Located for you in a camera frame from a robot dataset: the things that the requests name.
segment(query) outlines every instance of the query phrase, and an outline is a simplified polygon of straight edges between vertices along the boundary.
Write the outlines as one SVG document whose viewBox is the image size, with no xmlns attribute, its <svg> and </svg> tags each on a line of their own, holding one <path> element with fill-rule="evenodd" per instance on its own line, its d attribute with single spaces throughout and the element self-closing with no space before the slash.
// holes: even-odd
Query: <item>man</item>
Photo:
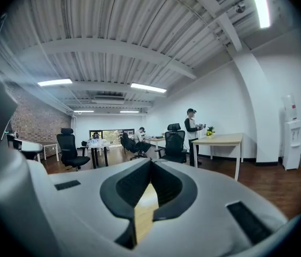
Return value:
<svg viewBox="0 0 301 257">
<path fill-rule="evenodd" d="M 202 127 L 198 127 L 195 124 L 194 121 L 194 114 L 195 114 L 194 109 L 188 109 L 187 110 L 187 118 L 184 121 L 184 126 L 186 127 L 187 130 L 187 138 L 188 138 L 188 144 L 189 144 L 189 164 L 190 166 L 194 167 L 194 151 L 193 151 L 193 141 L 198 139 L 198 134 L 197 132 L 202 130 Z M 197 146 L 197 155 L 199 154 L 199 146 Z"/>
<path fill-rule="evenodd" d="M 93 139 L 99 139 L 99 134 L 97 131 L 93 134 Z"/>
<path fill-rule="evenodd" d="M 136 143 L 136 146 L 138 148 L 140 148 L 140 150 L 142 151 L 142 154 L 146 157 L 146 152 L 149 150 L 149 148 L 151 147 L 151 144 L 143 142 L 144 138 L 142 138 L 142 133 L 144 133 L 144 127 L 141 126 L 138 131 L 135 132 L 134 134 L 134 140 Z"/>
</svg>

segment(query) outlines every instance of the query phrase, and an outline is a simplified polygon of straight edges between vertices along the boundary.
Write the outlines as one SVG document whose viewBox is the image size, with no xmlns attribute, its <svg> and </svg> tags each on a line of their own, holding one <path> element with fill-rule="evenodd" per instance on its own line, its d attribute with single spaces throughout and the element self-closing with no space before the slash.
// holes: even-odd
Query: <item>office chair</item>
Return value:
<svg viewBox="0 0 301 257">
<path fill-rule="evenodd" d="M 78 171 L 82 165 L 90 161 L 90 157 L 78 156 L 75 147 L 75 136 L 72 133 L 71 128 L 62 128 L 61 134 L 57 134 L 56 138 L 61 148 L 61 161 L 66 167 L 71 165 L 75 168 L 75 171 Z"/>
<path fill-rule="evenodd" d="M 157 149 L 159 157 L 168 161 L 177 163 L 186 163 L 186 149 L 183 149 L 185 131 L 181 131 L 179 123 L 168 125 L 168 131 L 165 133 L 166 147 L 165 156 L 161 156 L 161 150 Z"/>
<path fill-rule="evenodd" d="M 125 152 L 125 146 L 124 146 L 124 140 L 123 140 L 123 135 L 121 135 L 121 136 L 119 137 L 119 140 L 120 140 L 120 144 L 121 144 L 122 147 L 123 147 L 124 154 L 126 154 L 126 152 Z"/>
<path fill-rule="evenodd" d="M 130 161 L 136 158 L 145 158 L 144 155 L 142 154 L 142 151 L 139 149 L 138 146 L 136 146 L 136 143 L 134 140 L 130 139 L 127 133 L 123 133 L 123 145 L 124 148 L 126 148 L 128 151 L 132 153 L 136 153 L 134 157 L 130 158 Z"/>
</svg>

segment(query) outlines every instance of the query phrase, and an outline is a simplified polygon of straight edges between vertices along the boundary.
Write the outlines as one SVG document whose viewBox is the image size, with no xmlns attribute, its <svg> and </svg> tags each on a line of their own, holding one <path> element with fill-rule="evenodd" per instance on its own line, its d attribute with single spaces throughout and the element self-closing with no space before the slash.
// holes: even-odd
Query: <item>air conditioner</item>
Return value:
<svg viewBox="0 0 301 257">
<path fill-rule="evenodd" d="M 123 105 L 125 98 L 114 95 L 96 95 L 91 101 L 97 104 Z"/>
</svg>

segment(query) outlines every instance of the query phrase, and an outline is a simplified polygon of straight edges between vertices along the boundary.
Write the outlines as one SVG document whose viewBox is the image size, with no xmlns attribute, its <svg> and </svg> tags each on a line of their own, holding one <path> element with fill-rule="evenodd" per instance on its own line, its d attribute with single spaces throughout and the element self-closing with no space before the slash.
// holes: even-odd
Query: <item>baseboard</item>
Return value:
<svg viewBox="0 0 301 257">
<path fill-rule="evenodd" d="M 55 156 L 56 155 L 56 153 L 54 153 L 54 154 L 52 154 L 52 155 L 49 155 L 49 156 L 46 156 L 46 158 L 47 159 L 49 159 L 49 158 L 51 158 L 51 157 L 53 157 L 53 156 Z"/>
<path fill-rule="evenodd" d="M 211 159 L 210 155 L 198 154 L 198 157 Z M 222 156 L 213 156 L 214 160 L 226 160 L 226 161 L 237 161 L 237 158 L 234 157 L 222 157 Z M 256 158 L 243 158 L 244 162 L 256 162 Z"/>
<path fill-rule="evenodd" d="M 279 165 L 279 162 L 256 162 L 257 167 L 271 167 L 273 165 Z"/>
<path fill-rule="evenodd" d="M 204 155 L 204 154 L 198 154 L 198 157 L 201 158 L 208 158 L 210 159 L 210 155 Z M 226 160 L 226 161 L 237 161 L 237 158 L 233 157 L 222 157 L 222 156 L 213 156 L 214 160 Z M 257 167 L 266 167 L 266 166 L 273 166 L 273 165 L 278 165 L 279 162 L 282 164 L 282 157 L 279 157 L 279 162 L 256 162 L 256 158 L 243 158 L 244 162 L 250 162 L 250 163 L 255 163 L 255 166 Z"/>
</svg>

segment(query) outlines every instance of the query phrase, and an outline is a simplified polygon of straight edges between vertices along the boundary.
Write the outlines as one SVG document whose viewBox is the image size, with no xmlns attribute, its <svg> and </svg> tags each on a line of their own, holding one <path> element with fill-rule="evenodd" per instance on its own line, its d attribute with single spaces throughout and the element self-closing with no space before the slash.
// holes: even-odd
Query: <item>chair headrest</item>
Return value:
<svg viewBox="0 0 301 257">
<path fill-rule="evenodd" d="M 71 128 L 61 128 L 61 134 L 72 134 L 73 130 Z"/>
<path fill-rule="evenodd" d="M 179 123 L 170 124 L 170 125 L 168 125 L 168 128 L 167 128 L 167 130 L 169 130 L 169 131 L 178 131 L 180 129 L 181 129 L 181 126 Z"/>
</svg>

